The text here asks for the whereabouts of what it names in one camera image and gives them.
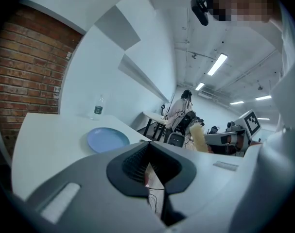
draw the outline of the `water bottle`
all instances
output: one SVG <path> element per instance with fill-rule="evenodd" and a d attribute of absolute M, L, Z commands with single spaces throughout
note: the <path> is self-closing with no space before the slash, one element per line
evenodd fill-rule
<path fill-rule="evenodd" d="M 103 98 L 103 95 L 100 95 L 100 98 L 94 107 L 93 120 L 99 120 L 101 118 L 103 106 L 104 106 L 104 98 Z"/>

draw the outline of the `ceiling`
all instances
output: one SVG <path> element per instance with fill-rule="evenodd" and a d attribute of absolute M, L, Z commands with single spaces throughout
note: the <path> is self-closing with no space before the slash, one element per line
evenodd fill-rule
<path fill-rule="evenodd" d="M 214 101 L 241 114 L 253 109 L 258 117 L 270 118 L 270 123 L 277 124 L 278 111 L 273 101 L 255 98 L 268 95 L 278 82 L 282 68 L 279 50 L 248 25 L 215 21 L 209 15 L 209 25 L 203 26 L 190 8 L 172 7 L 166 11 L 174 35 L 179 86 L 195 89 L 203 82 L 200 92 Z M 221 53 L 228 56 L 227 60 L 213 76 L 207 75 Z M 241 100 L 244 104 L 229 105 Z"/>

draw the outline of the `white desk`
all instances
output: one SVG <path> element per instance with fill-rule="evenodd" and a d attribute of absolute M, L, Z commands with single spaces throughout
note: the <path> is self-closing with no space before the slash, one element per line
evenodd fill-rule
<path fill-rule="evenodd" d="M 158 123 L 157 128 L 156 128 L 156 130 L 155 130 L 155 133 L 154 133 L 154 135 L 153 135 L 153 138 L 156 136 L 156 133 L 157 133 L 158 128 L 159 128 L 159 125 L 161 124 L 161 125 L 164 126 L 164 127 L 162 127 L 162 129 L 161 129 L 161 131 L 160 131 L 160 133 L 159 133 L 159 136 L 158 136 L 158 138 L 157 138 L 157 141 L 159 141 L 160 138 L 161 138 L 161 135 L 162 135 L 163 131 L 165 130 L 165 126 L 167 125 L 168 121 L 167 121 L 167 120 L 164 120 L 164 116 L 159 115 L 159 114 L 154 113 L 154 112 L 143 111 L 143 114 L 146 115 L 146 116 L 149 118 L 143 136 L 146 136 L 147 131 L 148 131 L 148 128 L 149 128 L 149 126 L 151 125 L 152 120 L 154 120 L 155 122 Z"/>
<path fill-rule="evenodd" d="M 26 200 L 43 182 L 75 161 L 94 154 L 87 134 L 97 127 L 123 132 L 130 144 L 148 138 L 114 116 L 88 118 L 28 113 L 19 132 L 12 161 L 13 193 Z"/>

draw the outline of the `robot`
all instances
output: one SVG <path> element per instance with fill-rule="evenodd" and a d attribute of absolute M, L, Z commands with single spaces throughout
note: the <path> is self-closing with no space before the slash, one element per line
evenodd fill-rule
<path fill-rule="evenodd" d="M 225 133 L 206 134 L 206 143 L 210 146 L 235 146 L 238 136 L 243 138 L 243 147 L 238 151 L 238 155 L 244 155 L 252 137 L 261 129 L 260 123 L 253 110 L 240 116 L 236 121 L 229 122 Z"/>

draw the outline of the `fluorescent light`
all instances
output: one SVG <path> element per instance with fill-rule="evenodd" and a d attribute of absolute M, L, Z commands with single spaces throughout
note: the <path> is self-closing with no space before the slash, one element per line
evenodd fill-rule
<path fill-rule="evenodd" d="M 199 91 L 205 84 L 204 83 L 200 83 L 197 88 L 196 88 L 196 91 Z"/>
<path fill-rule="evenodd" d="M 230 104 L 234 105 L 234 104 L 239 104 L 239 103 L 244 103 L 244 102 L 243 101 L 239 101 L 239 102 L 234 102 L 234 103 L 230 103 Z"/>
<path fill-rule="evenodd" d="M 271 99 L 271 96 L 265 96 L 265 97 L 260 97 L 260 98 L 256 98 L 256 100 L 264 100 L 264 99 Z"/>
<path fill-rule="evenodd" d="M 220 57 L 217 59 L 217 61 L 214 63 L 213 67 L 208 72 L 208 75 L 212 76 L 217 69 L 220 68 L 220 66 L 224 63 L 224 61 L 227 59 L 227 56 L 223 53 L 221 53 Z"/>

